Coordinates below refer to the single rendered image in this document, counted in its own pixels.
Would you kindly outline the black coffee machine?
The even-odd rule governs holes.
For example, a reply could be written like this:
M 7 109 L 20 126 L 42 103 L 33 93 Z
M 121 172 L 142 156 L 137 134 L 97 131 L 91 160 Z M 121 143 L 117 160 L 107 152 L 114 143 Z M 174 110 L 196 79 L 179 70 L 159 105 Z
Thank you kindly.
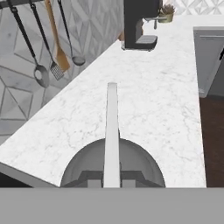
M 143 35 L 143 19 L 157 21 L 163 0 L 123 0 L 123 50 L 151 51 L 156 47 L 156 35 Z

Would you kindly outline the black-handled slotted turner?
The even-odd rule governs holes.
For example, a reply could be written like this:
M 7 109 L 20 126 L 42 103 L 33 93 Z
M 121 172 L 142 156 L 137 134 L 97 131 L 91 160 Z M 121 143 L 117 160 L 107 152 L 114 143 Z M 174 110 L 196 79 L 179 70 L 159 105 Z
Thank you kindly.
M 50 47 L 48 45 L 48 41 L 46 39 L 46 35 L 45 35 L 45 32 L 44 32 L 44 29 L 42 27 L 42 24 L 40 22 L 40 19 L 39 19 L 39 14 L 37 12 L 37 9 L 36 9 L 36 4 L 32 1 L 32 0 L 29 0 L 29 5 L 32 9 L 32 12 L 34 14 L 34 17 L 36 19 L 36 22 L 38 24 L 38 28 L 40 30 L 40 33 L 41 33 L 41 36 L 42 36 L 42 39 L 44 40 L 44 43 L 45 43 L 45 47 L 46 47 L 46 50 L 48 51 L 50 57 L 51 57 L 51 60 L 52 60 L 52 64 L 50 65 L 50 70 L 54 76 L 54 78 L 59 81 L 63 76 L 63 72 L 61 71 L 60 67 L 58 66 L 58 64 L 54 61 L 53 59 L 53 56 L 52 56 L 52 53 L 50 51 Z

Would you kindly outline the wooden spatula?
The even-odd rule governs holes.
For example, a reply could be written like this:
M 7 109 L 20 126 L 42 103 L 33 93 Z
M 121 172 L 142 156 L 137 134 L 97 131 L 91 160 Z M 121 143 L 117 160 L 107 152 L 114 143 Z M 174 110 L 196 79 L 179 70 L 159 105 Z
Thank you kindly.
M 57 47 L 56 60 L 59 63 L 60 69 L 63 72 L 65 72 L 70 68 L 70 64 L 67 60 L 67 56 L 65 55 L 64 51 L 62 50 L 62 48 L 60 46 L 59 35 L 58 35 L 58 32 L 57 32 L 57 27 L 56 27 L 54 15 L 53 15 L 53 8 L 52 8 L 50 0 L 45 0 L 45 7 L 46 7 L 47 14 L 48 14 L 50 24 L 51 24 L 51 27 L 52 27 L 52 34 L 53 34 L 53 37 L 54 37 L 55 45 Z

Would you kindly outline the small potted plant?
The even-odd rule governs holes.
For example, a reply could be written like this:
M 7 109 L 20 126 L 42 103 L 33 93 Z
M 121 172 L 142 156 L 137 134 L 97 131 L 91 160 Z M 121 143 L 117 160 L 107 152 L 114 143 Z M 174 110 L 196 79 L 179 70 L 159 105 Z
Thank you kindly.
M 171 4 L 163 5 L 159 10 L 159 23 L 170 23 L 173 20 L 175 8 Z

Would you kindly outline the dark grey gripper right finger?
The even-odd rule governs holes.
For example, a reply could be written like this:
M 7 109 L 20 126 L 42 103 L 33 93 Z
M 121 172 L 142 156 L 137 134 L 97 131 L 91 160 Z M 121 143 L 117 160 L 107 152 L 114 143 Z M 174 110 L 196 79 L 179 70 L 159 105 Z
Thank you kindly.
M 155 181 L 148 180 L 140 171 L 121 171 L 121 188 L 163 187 Z

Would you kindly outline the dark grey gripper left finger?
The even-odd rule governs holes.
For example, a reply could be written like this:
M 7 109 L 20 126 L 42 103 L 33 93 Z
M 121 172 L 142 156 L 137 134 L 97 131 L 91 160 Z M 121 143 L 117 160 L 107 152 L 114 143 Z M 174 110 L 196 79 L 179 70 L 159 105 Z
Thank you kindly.
M 80 176 L 63 187 L 74 188 L 103 188 L 103 174 L 101 171 L 83 171 Z

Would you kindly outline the grey cupboard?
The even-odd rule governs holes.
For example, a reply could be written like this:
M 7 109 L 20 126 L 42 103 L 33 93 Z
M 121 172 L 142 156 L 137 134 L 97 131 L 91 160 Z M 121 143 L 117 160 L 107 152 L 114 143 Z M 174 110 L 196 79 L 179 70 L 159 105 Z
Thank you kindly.
M 199 97 L 224 97 L 224 26 L 193 27 Z

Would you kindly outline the black-handled slotted spoon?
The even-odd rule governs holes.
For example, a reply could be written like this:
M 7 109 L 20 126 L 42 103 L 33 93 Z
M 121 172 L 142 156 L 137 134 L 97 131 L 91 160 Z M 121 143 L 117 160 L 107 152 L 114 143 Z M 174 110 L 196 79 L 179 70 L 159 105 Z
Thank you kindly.
M 28 35 L 25 31 L 25 28 L 23 26 L 23 23 L 21 21 L 21 18 L 20 16 L 18 15 L 18 9 L 16 6 L 13 6 L 12 3 L 11 3 L 11 0 L 6 0 L 9 7 L 10 7 L 10 11 L 11 13 L 13 14 L 14 18 L 16 19 L 17 21 L 17 25 L 18 25 L 18 28 L 19 30 L 21 31 L 23 37 L 24 37 L 24 41 L 25 43 L 27 44 L 28 46 L 28 49 L 31 53 L 31 56 L 33 57 L 34 59 L 34 62 L 35 62 L 35 68 L 34 68 L 34 71 L 33 71 L 33 75 L 34 75 L 34 78 L 36 80 L 36 82 L 43 88 L 48 88 L 49 87 L 49 74 L 46 70 L 46 68 L 42 65 L 40 65 L 36 59 L 36 55 L 35 55 L 35 52 L 33 51 L 33 48 L 32 48 L 32 44 L 28 38 Z

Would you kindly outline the black-handled ladle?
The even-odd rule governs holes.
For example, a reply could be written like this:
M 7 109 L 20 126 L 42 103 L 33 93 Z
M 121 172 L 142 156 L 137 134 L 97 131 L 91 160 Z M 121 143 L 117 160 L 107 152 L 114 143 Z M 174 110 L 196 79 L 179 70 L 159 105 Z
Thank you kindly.
M 57 2 L 58 2 L 58 5 L 59 5 L 60 14 L 62 16 L 63 25 L 65 27 L 66 36 L 67 36 L 69 46 L 70 46 L 71 59 L 76 66 L 81 67 L 85 64 L 86 60 L 81 56 L 75 56 L 74 55 L 69 30 L 67 28 L 67 21 L 66 21 L 65 13 L 64 13 L 64 10 L 63 10 L 63 6 L 62 6 L 62 1 L 57 0 Z

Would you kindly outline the dark utensil rail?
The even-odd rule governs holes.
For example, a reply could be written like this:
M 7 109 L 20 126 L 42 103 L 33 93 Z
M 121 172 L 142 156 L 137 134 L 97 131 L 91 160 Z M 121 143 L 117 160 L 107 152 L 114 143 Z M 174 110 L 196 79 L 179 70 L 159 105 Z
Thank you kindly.
M 18 6 L 22 4 L 28 4 L 29 2 L 36 3 L 36 2 L 41 2 L 43 0 L 10 0 L 12 5 Z M 8 2 L 7 0 L 0 0 L 0 10 L 4 8 L 8 8 Z

